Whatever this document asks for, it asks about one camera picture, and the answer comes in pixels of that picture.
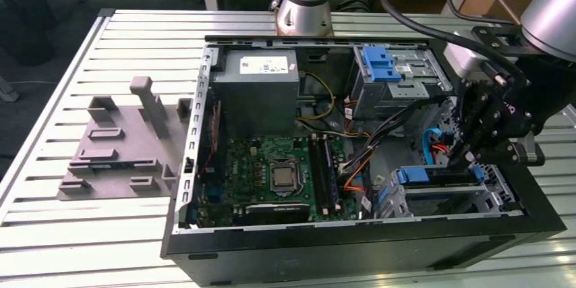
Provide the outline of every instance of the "motherboard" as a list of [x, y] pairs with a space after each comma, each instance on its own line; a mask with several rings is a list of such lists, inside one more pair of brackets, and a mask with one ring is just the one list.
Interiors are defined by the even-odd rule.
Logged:
[[224, 181], [204, 189], [205, 226], [355, 219], [353, 197], [339, 196], [344, 160], [339, 137], [229, 139]]

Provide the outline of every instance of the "yellow wire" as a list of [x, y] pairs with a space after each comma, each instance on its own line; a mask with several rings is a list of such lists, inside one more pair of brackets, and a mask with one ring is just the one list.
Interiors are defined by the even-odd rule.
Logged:
[[315, 74], [311, 74], [309, 72], [307, 72], [305, 74], [309, 75], [311, 77], [313, 77], [313, 79], [316, 79], [316, 81], [319, 81], [319, 83], [321, 83], [321, 85], [327, 89], [328, 93], [331, 94], [331, 101], [332, 101], [331, 108], [324, 114], [321, 114], [319, 116], [296, 117], [296, 120], [299, 120], [299, 121], [313, 121], [316, 119], [324, 118], [325, 116], [328, 116], [332, 113], [333, 107], [336, 106], [336, 100], [333, 99], [332, 89], [331, 89], [331, 87], [328, 87], [325, 82]]

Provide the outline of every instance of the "green circuit board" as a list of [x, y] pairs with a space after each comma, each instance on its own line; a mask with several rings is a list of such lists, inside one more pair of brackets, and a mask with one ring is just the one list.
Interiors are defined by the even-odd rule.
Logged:
[[[343, 141], [335, 137], [329, 141], [335, 165], [344, 162]], [[309, 165], [307, 137], [235, 138], [227, 144], [225, 181], [223, 199], [208, 205], [211, 219], [216, 227], [231, 226], [227, 216], [235, 204], [265, 204], [292, 202], [311, 205], [309, 221], [341, 221], [353, 219], [353, 199], [340, 201], [341, 210], [329, 215], [317, 212], [315, 206], [315, 186]], [[289, 193], [273, 191], [275, 165], [295, 165], [299, 185]]]

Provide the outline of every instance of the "chip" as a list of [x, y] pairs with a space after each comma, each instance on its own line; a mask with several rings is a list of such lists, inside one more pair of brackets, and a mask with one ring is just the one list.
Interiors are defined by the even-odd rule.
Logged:
[[287, 197], [300, 183], [297, 162], [293, 159], [276, 159], [269, 164], [269, 190], [279, 196]]

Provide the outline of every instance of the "blue plastic tab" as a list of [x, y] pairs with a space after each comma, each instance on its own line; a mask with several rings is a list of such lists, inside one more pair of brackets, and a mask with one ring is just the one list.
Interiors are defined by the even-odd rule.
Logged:
[[480, 169], [480, 167], [477, 165], [475, 165], [472, 167], [472, 172], [475, 173], [477, 182], [483, 182], [484, 181], [484, 172], [483, 172], [483, 169]]
[[384, 198], [388, 196], [388, 187], [384, 187], [380, 195], [377, 196], [376, 204], [380, 204]]
[[431, 178], [425, 172], [424, 168], [409, 168], [403, 169], [405, 177], [408, 178], [409, 183], [415, 182], [431, 182]]
[[364, 62], [367, 63], [373, 82], [399, 82], [403, 77], [395, 69], [395, 58], [384, 47], [364, 47]]
[[408, 180], [405, 180], [405, 175], [404, 175], [404, 171], [399, 170], [396, 171], [396, 176], [397, 176], [397, 180], [400, 183], [407, 183]]

